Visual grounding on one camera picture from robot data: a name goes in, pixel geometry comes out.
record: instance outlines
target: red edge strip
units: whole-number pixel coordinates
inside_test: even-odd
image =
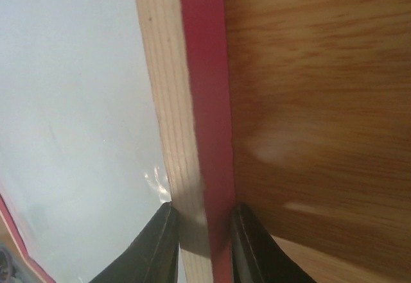
[[[37,264],[29,255],[28,251],[26,249],[26,246],[24,245],[23,239],[20,236],[20,233],[17,229],[17,226],[12,218],[12,215],[10,214],[10,211],[8,211],[7,205],[3,200],[3,197],[0,195],[0,212],[4,217],[5,223],[12,234],[14,243],[18,247],[19,251],[21,252],[21,255],[24,259],[24,261],[29,264],[31,268],[33,268],[38,275],[41,276],[41,278],[46,281],[47,283],[54,283],[55,281]]]
[[[235,204],[223,0],[181,0],[215,283],[231,282],[229,214]]]

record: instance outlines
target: plastic wrap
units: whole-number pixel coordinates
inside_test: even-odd
[[[170,200],[136,5],[0,11],[1,195],[32,259],[88,282]]]

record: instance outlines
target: light wood plank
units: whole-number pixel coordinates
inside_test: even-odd
[[[180,0],[136,0],[188,282],[212,282]]]

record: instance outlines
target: wooden panel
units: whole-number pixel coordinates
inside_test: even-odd
[[[411,280],[410,2],[225,0],[238,199],[381,282]]]
[[[187,282],[228,282],[235,196],[223,0],[136,2]]]
[[[311,274],[316,282],[332,283],[391,283],[408,282],[392,278],[359,265],[343,261],[332,255],[275,237],[277,244],[286,250],[288,256]]]

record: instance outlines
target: wooden edge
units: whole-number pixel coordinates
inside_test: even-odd
[[[230,282],[235,201],[223,0],[136,3],[187,281]]]
[[[27,248],[24,245],[24,241],[17,229],[17,225],[15,224],[2,196],[0,196],[0,216],[19,251],[22,261],[39,278],[39,280],[41,280],[41,282],[54,282],[54,280],[29,256]]]

